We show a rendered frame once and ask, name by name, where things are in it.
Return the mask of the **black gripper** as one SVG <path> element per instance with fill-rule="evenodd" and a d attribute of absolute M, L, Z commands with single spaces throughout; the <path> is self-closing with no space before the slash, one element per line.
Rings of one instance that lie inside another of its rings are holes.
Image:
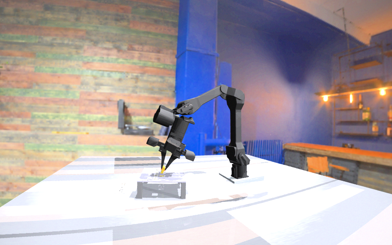
<path fill-rule="evenodd" d="M 175 130 L 170 129 L 168 138 L 169 138 L 169 137 L 172 137 L 172 138 L 175 139 L 176 141 L 180 141 L 180 138 L 183 139 L 183 138 L 184 138 L 184 135 L 185 135 L 184 133 L 181 133 L 181 132 L 178 132 L 178 131 L 175 131 Z M 165 155 L 166 155 L 166 152 L 167 152 L 167 151 L 163 148 L 165 144 L 164 144 L 163 142 L 160 142 L 160 141 L 159 141 L 159 138 L 155 138 L 155 137 L 153 137 L 153 136 L 151 136 L 151 137 L 148 138 L 148 141 L 147 141 L 146 144 L 147 144 L 147 145 L 150 145 L 150 146 L 153 146 L 153 147 L 159 146 L 159 151 L 161 152 L 161 155 L 162 155 L 162 161 L 161 161 L 161 169 L 162 169 L 162 167 L 163 167 L 163 165 L 164 165 Z M 185 158 L 186 158 L 187 160 L 194 161 L 194 159 L 195 159 L 195 153 L 192 152 L 192 151 L 189 151 L 189 150 L 187 150 L 187 149 L 185 149 L 182 153 L 176 152 L 176 154 L 172 154 L 172 155 L 171 155 L 171 157 L 170 157 L 170 159 L 169 159 L 169 161 L 168 161 L 168 163 L 167 163 L 167 165 L 166 165 L 166 167 L 165 167 L 165 170 L 170 166 L 170 164 L 171 164 L 174 160 L 176 160 L 177 158 L 180 159 L 180 156 L 181 156 L 181 155 L 184 155 Z"/>

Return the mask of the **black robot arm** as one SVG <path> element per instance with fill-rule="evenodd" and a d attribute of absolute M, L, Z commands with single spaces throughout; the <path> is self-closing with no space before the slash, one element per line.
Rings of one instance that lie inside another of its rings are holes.
<path fill-rule="evenodd" d="M 226 85 L 218 85 L 200 96 L 179 102 L 173 110 L 160 105 L 156 113 L 154 113 L 153 122 L 165 127 L 172 125 L 172 130 L 185 134 L 189 123 L 195 124 L 192 117 L 187 118 L 185 115 L 195 113 L 203 104 L 218 96 L 227 101 L 227 106 L 230 109 L 230 144 L 226 146 L 227 158 L 230 163 L 233 163 L 230 176 L 236 179 L 249 177 L 246 167 L 250 159 L 245 154 L 245 148 L 241 140 L 241 109 L 244 106 L 245 99 L 245 95 L 241 90 L 230 88 Z M 175 116 L 177 114 L 182 116 Z M 169 137 L 163 148 L 172 154 L 176 154 L 176 152 L 182 153 L 186 147 L 182 141 L 181 138 L 180 141 L 176 141 Z"/>

